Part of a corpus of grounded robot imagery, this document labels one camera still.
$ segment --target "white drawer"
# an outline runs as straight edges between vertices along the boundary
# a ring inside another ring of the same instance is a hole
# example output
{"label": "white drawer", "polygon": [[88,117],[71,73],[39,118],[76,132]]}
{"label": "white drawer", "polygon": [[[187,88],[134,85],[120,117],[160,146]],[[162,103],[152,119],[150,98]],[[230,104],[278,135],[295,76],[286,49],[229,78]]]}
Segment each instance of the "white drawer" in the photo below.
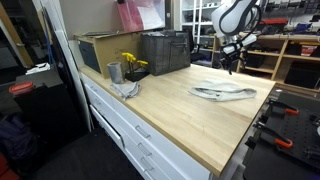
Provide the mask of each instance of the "white drawer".
{"label": "white drawer", "polygon": [[[197,180],[207,180],[210,177],[210,171],[199,164],[196,160],[182,151],[179,147],[169,141],[166,137],[160,134],[157,130],[152,128],[149,124],[147,124],[143,119],[133,113],[130,109],[125,107],[121,102],[116,99],[113,99],[114,110],[116,115],[118,116],[119,125],[123,128],[124,131],[130,132],[130,136],[135,138],[136,141],[139,139],[143,139],[148,144],[144,144],[145,146],[150,146],[155,149],[160,155],[163,156],[172,167],[174,167],[182,177],[186,179],[197,179]],[[131,129],[128,129],[126,126],[123,126],[123,122],[126,121],[128,124],[132,126]],[[165,167],[164,172],[170,173],[173,171],[167,170]]]}
{"label": "white drawer", "polygon": [[141,138],[139,134],[135,131],[134,127],[132,127],[128,122],[122,119],[121,116],[118,115],[120,128],[130,134],[131,139],[136,143],[137,148],[144,154],[147,159],[153,161],[157,166],[165,172],[165,174],[174,180],[184,180],[188,179],[185,177],[181,170],[175,164],[170,163],[166,156],[159,152],[153,145],[147,142],[144,138]]}
{"label": "white drawer", "polygon": [[118,120],[113,108],[110,107],[104,100],[102,100],[95,92],[93,92],[87,84],[85,84],[86,92],[88,94],[91,104],[97,109],[97,111],[105,117],[108,122],[118,129]]}
{"label": "white drawer", "polygon": [[169,179],[154,162],[144,156],[144,154],[138,149],[137,144],[126,133],[123,134],[123,142],[125,154],[145,179]]}
{"label": "white drawer", "polygon": [[100,126],[109,134],[113,141],[119,146],[120,149],[123,149],[122,138],[121,136],[104,120],[104,118],[98,113],[98,111],[90,105],[92,114],[96,117]]}
{"label": "white drawer", "polygon": [[87,85],[86,88],[89,88],[90,90],[95,92],[98,96],[101,97],[101,99],[105,101],[106,104],[108,104],[110,107],[113,107],[112,96],[109,93],[107,93],[103,88],[101,88],[98,84],[93,82],[86,75],[82,74],[82,79],[84,83]]}

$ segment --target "cardboard box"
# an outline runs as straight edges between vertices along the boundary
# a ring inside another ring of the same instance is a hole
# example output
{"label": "cardboard box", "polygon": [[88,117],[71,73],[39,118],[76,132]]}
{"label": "cardboard box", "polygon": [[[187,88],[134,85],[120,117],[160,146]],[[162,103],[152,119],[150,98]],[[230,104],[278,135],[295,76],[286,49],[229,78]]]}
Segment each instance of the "cardboard box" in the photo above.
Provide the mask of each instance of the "cardboard box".
{"label": "cardboard box", "polygon": [[129,52],[137,60],[141,59],[140,35],[144,32],[132,32],[106,36],[82,36],[76,35],[78,41],[92,43],[98,59],[101,75],[103,78],[110,78],[107,64],[111,62],[121,62],[124,70],[128,69],[128,62],[121,54]]}

